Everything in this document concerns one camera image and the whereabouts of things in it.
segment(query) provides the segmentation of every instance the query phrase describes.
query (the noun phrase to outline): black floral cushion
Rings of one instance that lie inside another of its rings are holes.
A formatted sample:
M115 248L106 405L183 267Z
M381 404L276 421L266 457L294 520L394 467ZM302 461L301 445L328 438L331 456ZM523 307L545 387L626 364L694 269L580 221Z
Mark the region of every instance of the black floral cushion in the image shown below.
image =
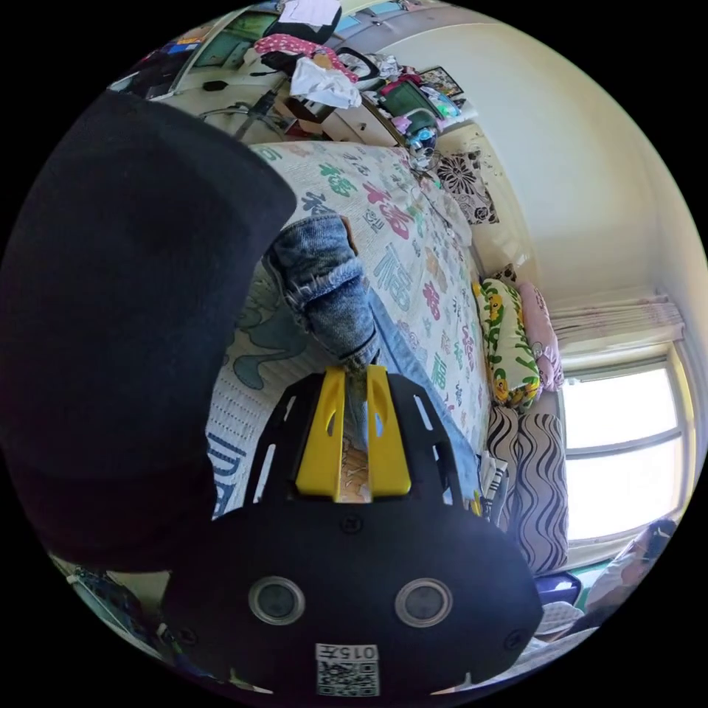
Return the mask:
M498 223L499 217L479 166L480 151L444 155L436 173L442 188L459 204L470 225Z
M505 285L508 285L511 288L516 288L516 281L518 279L518 276L516 275L516 268L514 268L513 263L507 263L501 271L497 271L487 277L493 278L494 280L501 280Z

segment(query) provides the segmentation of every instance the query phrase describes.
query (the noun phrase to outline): zebra striped cushion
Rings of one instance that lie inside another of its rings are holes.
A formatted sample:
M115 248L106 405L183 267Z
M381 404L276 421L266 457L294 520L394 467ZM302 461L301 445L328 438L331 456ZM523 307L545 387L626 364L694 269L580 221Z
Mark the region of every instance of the zebra striped cushion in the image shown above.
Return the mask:
M568 558L568 487L561 422L552 414L518 422L518 463L510 529L537 575Z
M516 483L516 460L518 459L518 413L511 408L493 406L489 419L487 432L487 448L489 454L497 459L504 460L509 473L507 481L507 498L501 508L499 528L507 531L509 520L512 517L512 504L515 498L514 485Z

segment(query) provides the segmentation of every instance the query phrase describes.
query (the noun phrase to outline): pink polka dot cloth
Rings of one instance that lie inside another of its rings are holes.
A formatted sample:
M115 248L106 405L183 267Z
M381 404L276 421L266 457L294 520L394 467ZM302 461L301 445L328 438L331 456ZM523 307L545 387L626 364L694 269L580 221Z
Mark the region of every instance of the pink polka dot cloth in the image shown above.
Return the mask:
M332 67L338 69L344 74L349 81L356 83L359 77L350 71L328 46L308 42L304 39L291 37L290 35L270 35L259 39L253 48L258 54L266 54L267 52L290 52L292 54L304 54L308 58L312 58L315 52L324 52L331 60Z

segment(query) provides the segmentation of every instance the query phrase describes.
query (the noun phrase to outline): pink pillow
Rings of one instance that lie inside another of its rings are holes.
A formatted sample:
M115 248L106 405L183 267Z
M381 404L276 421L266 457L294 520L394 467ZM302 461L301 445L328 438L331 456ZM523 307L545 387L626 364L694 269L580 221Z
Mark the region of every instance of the pink pillow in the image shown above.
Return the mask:
M544 298L531 282L517 283L516 289L521 295L526 337L541 374L541 385L544 391L558 391L563 385L561 353Z

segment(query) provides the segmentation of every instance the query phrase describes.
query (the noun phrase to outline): yellow bracket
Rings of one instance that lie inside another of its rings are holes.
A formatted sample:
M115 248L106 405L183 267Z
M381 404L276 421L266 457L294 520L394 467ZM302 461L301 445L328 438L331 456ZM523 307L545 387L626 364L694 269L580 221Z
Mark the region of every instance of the yellow bracket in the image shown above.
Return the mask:
M369 490L372 499L403 496L411 490L411 477L403 451L403 441L386 367L375 365L367 370L369 408Z
M307 496L339 501L344 436L344 370L327 367L295 486Z

